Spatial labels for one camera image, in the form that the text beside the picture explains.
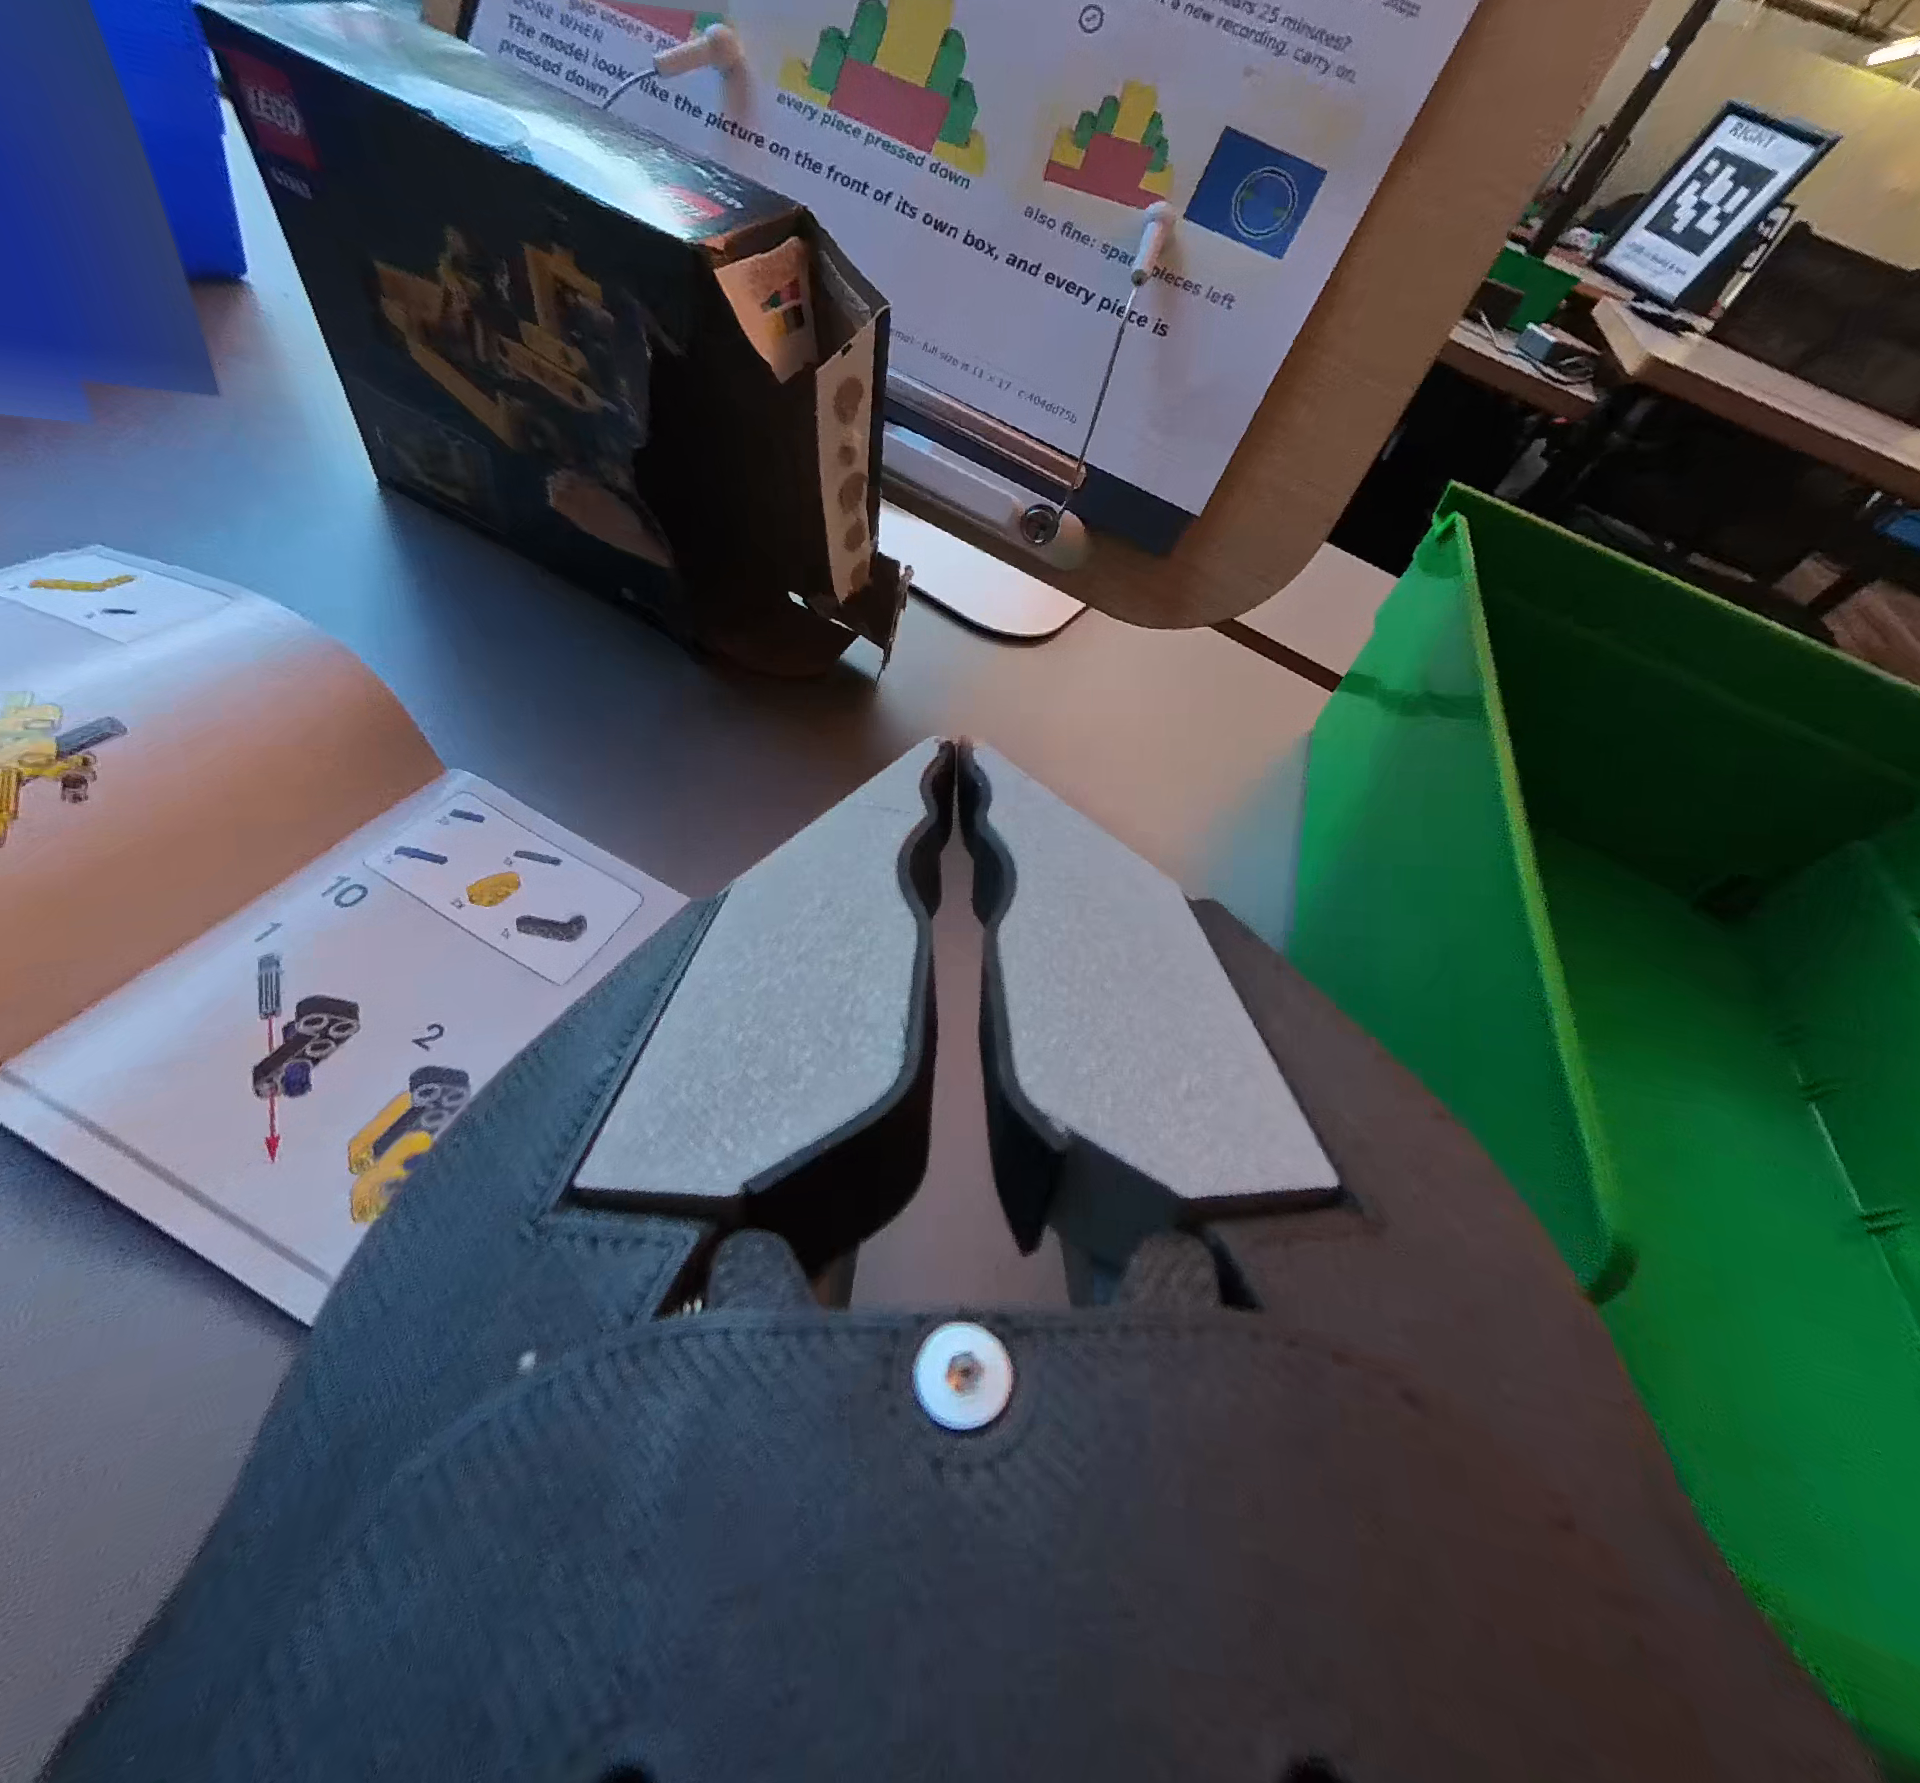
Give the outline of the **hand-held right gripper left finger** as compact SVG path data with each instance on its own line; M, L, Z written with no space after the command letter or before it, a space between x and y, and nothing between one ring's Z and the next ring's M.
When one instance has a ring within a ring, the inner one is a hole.
M818 1276L918 1192L956 746L925 737L713 900L571 1195L779 1235Z

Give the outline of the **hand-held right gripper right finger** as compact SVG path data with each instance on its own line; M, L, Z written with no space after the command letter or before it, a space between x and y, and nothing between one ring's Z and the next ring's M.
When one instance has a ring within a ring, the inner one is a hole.
M1173 878L983 743L956 762L989 1164L1020 1247L1114 1286L1141 1241L1337 1208L1341 1175Z

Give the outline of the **black toy brick set box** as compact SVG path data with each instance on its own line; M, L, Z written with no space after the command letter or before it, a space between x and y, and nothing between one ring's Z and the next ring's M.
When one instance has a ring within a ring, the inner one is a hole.
M359 0L196 18L381 486L713 661L889 661L892 312L804 206Z

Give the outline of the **green plastic bin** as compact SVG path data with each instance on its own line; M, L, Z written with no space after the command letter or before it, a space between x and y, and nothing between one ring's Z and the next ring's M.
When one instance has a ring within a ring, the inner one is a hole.
M1287 960L1548 1231L1917 1778L1917 688L1450 486L1308 736Z

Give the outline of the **open instruction booklet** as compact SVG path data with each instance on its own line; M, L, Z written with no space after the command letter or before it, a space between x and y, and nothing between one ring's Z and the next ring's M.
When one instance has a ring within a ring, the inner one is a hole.
M2 571L2 1141L296 1324L684 904L262 597L110 546Z

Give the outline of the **wooden document holder board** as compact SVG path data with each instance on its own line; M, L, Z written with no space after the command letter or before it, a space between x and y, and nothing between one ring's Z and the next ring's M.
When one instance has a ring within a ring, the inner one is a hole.
M423 0L468 44L478 0ZM1357 234L1201 519L1163 554L1088 528L1086 471L892 371L886 502L933 544L972 546L1148 627L1230 619L1282 591L1329 539L1432 368L1528 185L1583 112L1649 0L1481 0L1392 157Z

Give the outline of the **background wooden desk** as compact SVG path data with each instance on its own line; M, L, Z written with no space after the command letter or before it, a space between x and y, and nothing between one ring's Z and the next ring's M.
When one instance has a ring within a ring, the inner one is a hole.
M1613 389L1644 389L1823 462L1899 507L1917 507L1917 426L1760 364L1697 329L1662 329L1629 312L1628 290L1590 267L1573 290L1597 337L1592 379L1552 379L1479 322L1455 322L1437 368L1447 368L1552 423L1583 423Z

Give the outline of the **printed instruction sheet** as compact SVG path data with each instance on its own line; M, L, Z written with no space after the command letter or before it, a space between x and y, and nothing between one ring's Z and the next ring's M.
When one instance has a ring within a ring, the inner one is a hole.
M1201 519L1481 0L478 0L468 44L810 208L892 371Z

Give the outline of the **printed marker tag stand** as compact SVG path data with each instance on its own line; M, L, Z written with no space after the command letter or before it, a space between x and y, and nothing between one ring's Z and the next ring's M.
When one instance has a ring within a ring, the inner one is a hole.
M1596 274L1642 305L1709 312L1762 216L1838 141L1841 134L1728 98L1596 248Z

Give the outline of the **blue sheet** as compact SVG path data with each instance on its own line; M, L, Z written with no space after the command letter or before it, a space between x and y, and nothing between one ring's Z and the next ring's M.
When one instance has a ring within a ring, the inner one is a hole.
M217 384L89 0L2 0L2 418L84 423L94 381Z

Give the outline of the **blue plastic bin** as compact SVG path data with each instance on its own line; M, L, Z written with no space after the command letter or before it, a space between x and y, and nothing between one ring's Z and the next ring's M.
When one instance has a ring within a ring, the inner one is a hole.
M89 0L187 282L249 273L196 0Z

